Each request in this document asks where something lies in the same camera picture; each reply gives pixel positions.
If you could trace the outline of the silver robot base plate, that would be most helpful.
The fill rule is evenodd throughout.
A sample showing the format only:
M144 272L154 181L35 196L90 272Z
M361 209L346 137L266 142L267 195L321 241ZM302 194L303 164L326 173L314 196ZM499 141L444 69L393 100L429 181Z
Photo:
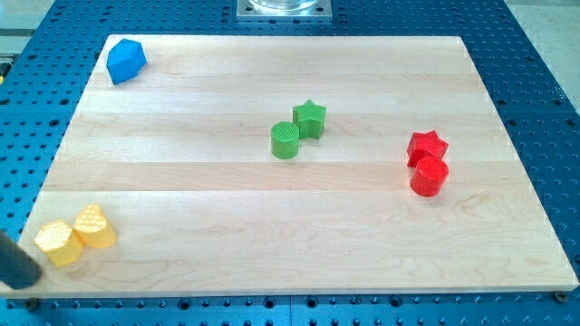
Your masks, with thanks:
M238 21L330 21L331 0L237 0Z

